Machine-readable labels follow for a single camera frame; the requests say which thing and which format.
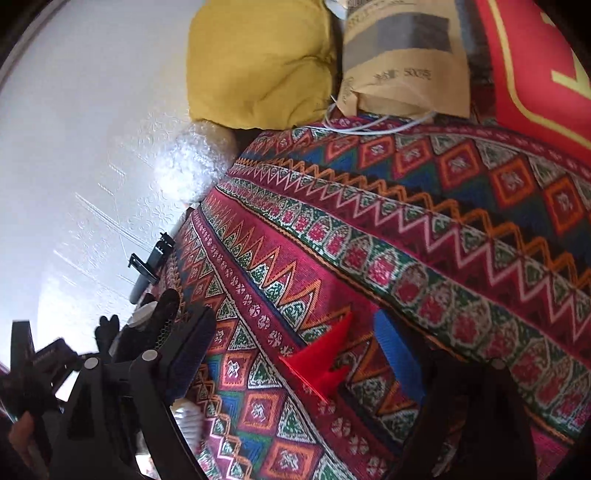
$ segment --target yellow pillow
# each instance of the yellow pillow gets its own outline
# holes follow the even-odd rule
[[[209,0],[191,22],[191,118],[288,129],[322,118],[335,45],[323,0]]]

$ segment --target paper bag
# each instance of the paper bag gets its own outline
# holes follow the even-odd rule
[[[454,0],[349,0],[337,105],[382,115],[470,116]]]

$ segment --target diamond pattern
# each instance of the diamond pattern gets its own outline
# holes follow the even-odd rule
[[[437,159],[441,184],[446,190],[459,187],[480,173],[481,163],[477,149],[471,141],[452,148]]]

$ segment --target bed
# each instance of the bed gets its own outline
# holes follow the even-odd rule
[[[591,171],[499,126],[478,77],[468,120],[363,138],[264,131],[191,214],[155,292],[217,315],[189,392],[207,418],[209,478],[382,477],[418,411],[372,334],[392,307],[461,358],[505,361],[539,478],[573,444],[591,415]],[[348,313],[336,364],[351,370],[322,401],[280,357]]]

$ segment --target blue object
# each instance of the blue object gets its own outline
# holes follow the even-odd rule
[[[403,393],[421,404],[425,397],[421,366],[400,337],[394,322],[383,310],[374,315],[374,336],[394,370]]]

